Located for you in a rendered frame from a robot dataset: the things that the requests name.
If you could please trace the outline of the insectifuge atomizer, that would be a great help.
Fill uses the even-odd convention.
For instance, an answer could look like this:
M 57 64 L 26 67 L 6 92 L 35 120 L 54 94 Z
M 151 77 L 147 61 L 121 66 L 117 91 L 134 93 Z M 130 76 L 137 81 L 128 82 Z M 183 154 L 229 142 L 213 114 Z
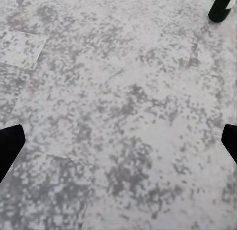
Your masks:
M 216 0 L 210 9 L 209 19 L 215 23 L 223 22 L 236 4 L 237 0 Z

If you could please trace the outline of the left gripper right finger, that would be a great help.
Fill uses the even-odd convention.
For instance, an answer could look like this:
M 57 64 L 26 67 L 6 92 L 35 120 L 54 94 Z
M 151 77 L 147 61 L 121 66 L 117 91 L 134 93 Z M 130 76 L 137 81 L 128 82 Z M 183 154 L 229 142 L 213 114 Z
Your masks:
M 237 164 L 237 126 L 226 124 L 221 141 Z

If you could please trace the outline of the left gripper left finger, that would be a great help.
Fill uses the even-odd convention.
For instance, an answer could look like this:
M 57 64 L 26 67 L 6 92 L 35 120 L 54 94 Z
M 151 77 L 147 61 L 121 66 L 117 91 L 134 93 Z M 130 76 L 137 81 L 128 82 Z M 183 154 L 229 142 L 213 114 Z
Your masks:
M 25 144 L 22 125 L 0 130 L 0 183 Z

